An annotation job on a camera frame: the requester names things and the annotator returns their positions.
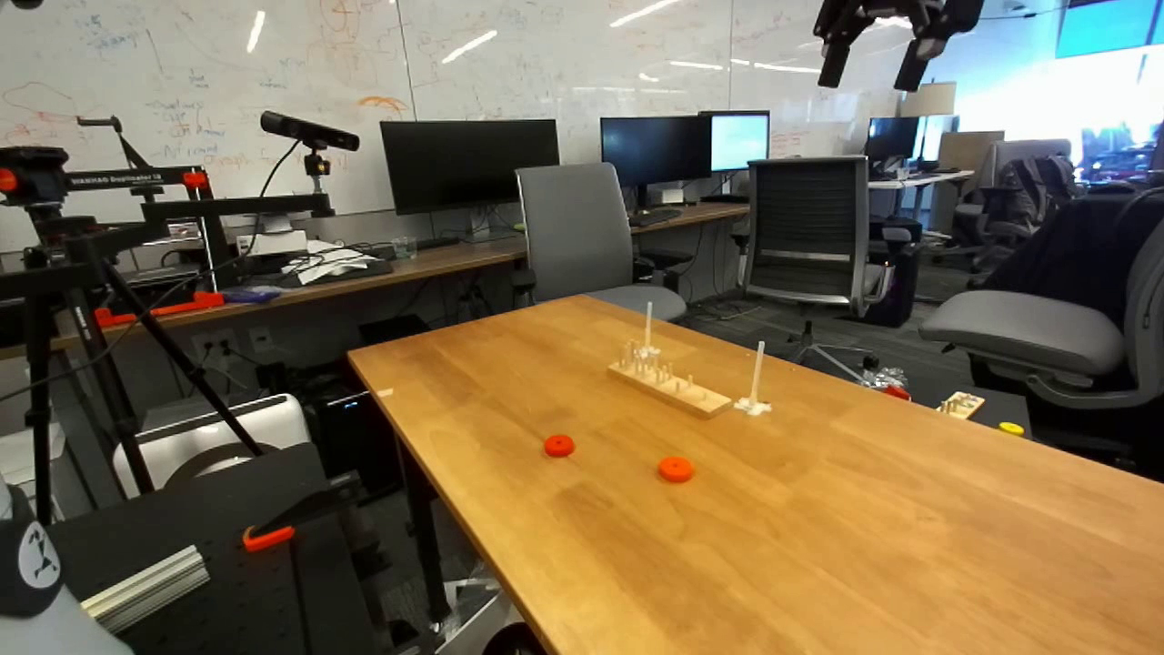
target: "table leg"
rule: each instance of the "table leg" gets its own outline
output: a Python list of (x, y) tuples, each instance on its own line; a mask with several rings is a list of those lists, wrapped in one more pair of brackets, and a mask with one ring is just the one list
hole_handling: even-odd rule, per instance
[(411, 514), (411, 534), (424, 574), (424, 596), (431, 596), (431, 623), (443, 623), (452, 613), (443, 596), (443, 574), (439, 574), (439, 546), (437, 546), (437, 522), (432, 522), (432, 486), (422, 464), (411, 458), (405, 442), (399, 468), (405, 468), (405, 493)]

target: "floor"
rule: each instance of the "floor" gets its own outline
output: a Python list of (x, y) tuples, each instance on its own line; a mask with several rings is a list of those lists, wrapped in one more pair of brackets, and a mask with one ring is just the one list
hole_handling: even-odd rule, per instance
[[(876, 355), (879, 366), (899, 366), (905, 374), (905, 388), (917, 405), (937, 406), (948, 392), (964, 388), (982, 397), (987, 405), (971, 413), (982, 424), (1022, 423), (1025, 405), (1011, 392), (974, 388), (964, 354), (942, 354), (937, 343), (919, 337), (919, 321), (936, 309), (936, 301), (968, 286), (964, 261), (923, 261), (917, 275), (917, 305), (903, 327), (876, 327), (844, 315), (816, 315), (816, 343), (834, 349), (844, 362), (857, 362), (861, 355)], [(788, 305), (775, 305), (763, 298), (715, 298), (701, 301), (685, 315), (686, 327), (740, 343), (752, 349), (760, 337), (771, 343), (766, 354), (783, 354), (783, 333), (802, 332), (804, 315)], [(388, 493), (367, 504), (367, 519), (378, 526), (382, 546), (392, 567), (378, 578), (387, 613), (424, 633), (424, 593), (417, 578), (417, 556), (411, 546), (411, 522), (405, 493)], [(437, 532), (443, 549), (443, 574), (463, 578), (477, 567), (473, 546), (463, 539), (456, 519), (437, 508)], [(398, 644), (398, 651), (424, 651), (437, 641), (414, 637)]]

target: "computer monitor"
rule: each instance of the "computer monitor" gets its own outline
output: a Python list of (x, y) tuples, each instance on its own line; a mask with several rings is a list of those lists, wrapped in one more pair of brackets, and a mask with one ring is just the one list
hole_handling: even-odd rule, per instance
[(871, 116), (867, 157), (871, 160), (912, 160), (917, 116)]
[(633, 202), (649, 202), (649, 184), (700, 178), (695, 116), (601, 116), (601, 157), (618, 170)]
[(748, 170), (748, 160), (771, 157), (766, 110), (711, 110), (700, 113), (700, 153), (705, 175)]
[(515, 166), (557, 160), (557, 120), (382, 120), (399, 215), (515, 200)]

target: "wooden block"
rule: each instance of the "wooden block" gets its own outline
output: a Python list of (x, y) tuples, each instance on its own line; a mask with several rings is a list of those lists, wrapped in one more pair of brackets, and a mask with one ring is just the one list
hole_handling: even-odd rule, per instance
[(948, 392), (936, 409), (964, 423), (964, 417), (971, 417), (982, 405), (987, 405), (987, 397)]
[(629, 377), (629, 383), (637, 383), (637, 384), (645, 384), (645, 388), (650, 388), (650, 392), (657, 392), (657, 397), (666, 397), (674, 405), (695, 406), (701, 413), (713, 413), (713, 409), (731, 405), (731, 397), (725, 397), (715, 388), (705, 388), (705, 384), (695, 384), (695, 383), (686, 383), (686, 377), (682, 377), (674, 369), (661, 369), (655, 362), (610, 362), (610, 369), (618, 377)]

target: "gray office chair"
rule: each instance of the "gray office chair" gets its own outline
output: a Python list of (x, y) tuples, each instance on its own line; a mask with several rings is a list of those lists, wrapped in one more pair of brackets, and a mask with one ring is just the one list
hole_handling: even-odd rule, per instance
[[(1123, 327), (1090, 305), (1022, 291), (964, 291), (919, 327), (1020, 377), (1034, 397), (1074, 409), (1123, 409), (1164, 397), (1164, 221), (1129, 269)], [(1133, 384), (1099, 388), (1099, 377), (1133, 374)]]
[[(861, 315), (888, 298), (891, 261), (871, 264), (871, 160), (798, 157), (752, 164), (752, 235), (747, 294), (802, 309)], [(788, 360), (823, 355), (846, 377), (855, 366), (810, 337), (810, 315), (788, 337)]]
[(633, 235), (610, 164), (521, 166), (515, 196), (535, 298), (594, 294), (637, 311), (650, 301), (657, 321), (686, 311), (685, 294), (633, 284)]

